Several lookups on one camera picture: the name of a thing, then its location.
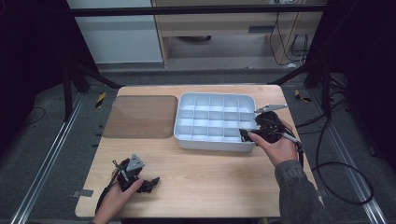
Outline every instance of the person's left hand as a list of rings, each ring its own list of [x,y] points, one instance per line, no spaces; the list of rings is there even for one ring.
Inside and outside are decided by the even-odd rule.
[[[95,224],[108,223],[125,204],[128,203],[132,195],[142,186],[143,179],[136,180],[131,187],[122,192],[117,178],[113,182],[113,186],[108,191],[107,195],[102,201],[95,217],[92,222]]]

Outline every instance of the floor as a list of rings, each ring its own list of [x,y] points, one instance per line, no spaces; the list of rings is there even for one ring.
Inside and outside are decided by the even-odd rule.
[[[174,38],[172,46],[166,68],[147,68],[144,71],[139,68],[104,76],[126,85],[265,83],[286,75],[300,63],[300,58],[296,56],[296,61],[289,66],[276,64],[263,35],[212,36],[210,40],[201,37]],[[297,41],[295,48],[300,46],[301,41]],[[282,86],[296,124],[321,113],[320,87],[306,90],[301,83],[303,80],[304,75],[300,75]],[[18,214],[18,209],[25,210],[25,217],[22,214],[20,218],[30,223],[79,223],[88,220],[74,215],[78,199],[71,195],[83,187],[100,141],[98,134],[106,123],[117,94],[116,90],[94,80],[90,83],[92,88],[88,93],[77,94],[74,91],[74,101],[81,102],[80,112],[65,132],[67,138],[62,140],[57,139],[64,125],[62,86],[43,91],[36,97],[35,109],[9,146],[13,153],[7,160],[1,160],[0,223],[9,223]],[[312,102],[297,99],[295,90]],[[95,108],[97,98],[103,91],[106,92],[106,99],[101,108]],[[340,94],[332,98],[333,104],[344,99]],[[318,130],[322,126],[323,119],[298,129],[311,167],[315,165]],[[54,141],[60,144],[57,151],[52,150]],[[393,195],[396,175],[384,160],[370,155],[348,104],[334,108],[332,123],[319,148],[321,162],[353,164],[369,177],[375,189],[375,199],[364,206],[345,203],[331,193],[324,197],[323,202],[337,223],[396,223],[396,199]],[[43,164],[47,165],[47,171],[42,170]],[[332,189],[341,192],[344,197],[356,201],[368,194],[364,181],[344,167],[323,168],[322,173]],[[324,189],[317,175],[316,180],[318,187]],[[32,189],[38,189],[38,192],[32,192]],[[26,198],[33,203],[24,203]]]

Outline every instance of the hand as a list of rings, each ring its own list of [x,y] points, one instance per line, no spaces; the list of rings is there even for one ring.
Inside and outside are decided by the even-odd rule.
[[[291,130],[291,126],[283,119],[282,123]],[[277,142],[271,144],[261,138],[255,133],[247,133],[248,136],[253,140],[259,147],[264,149],[268,158],[274,166],[278,166],[283,161],[298,160],[297,157],[297,146],[289,139],[281,137]]]
[[[122,192],[120,185],[117,182],[117,178],[114,180],[113,184],[114,183],[116,184],[108,191],[98,212],[92,220],[95,224],[108,223],[114,216],[116,216],[123,206],[128,203],[132,195],[140,188],[140,186],[142,186],[143,179],[136,180],[132,186],[124,192]]]

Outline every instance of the person's right hand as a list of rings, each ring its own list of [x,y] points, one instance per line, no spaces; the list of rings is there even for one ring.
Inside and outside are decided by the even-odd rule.
[[[291,126],[283,119],[282,123],[291,130]],[[283,161],[297,161],[297,146],[285,137],[281,137],[277,142],[271,144],[255,133],[247,133],[257,146],[264,149],[268,158],[274,166],[278,166]]]

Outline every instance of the black horizontal bar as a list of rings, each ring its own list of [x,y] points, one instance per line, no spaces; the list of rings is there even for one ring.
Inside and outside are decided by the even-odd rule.
[[[74,17],[142,16],[178,14],[265,13],[265,12],[319,12],[336,9],[326,4],[290,5],[240,5],[240,6],[194,6],[194,7],[117,7],[79,8],[57,11]]]

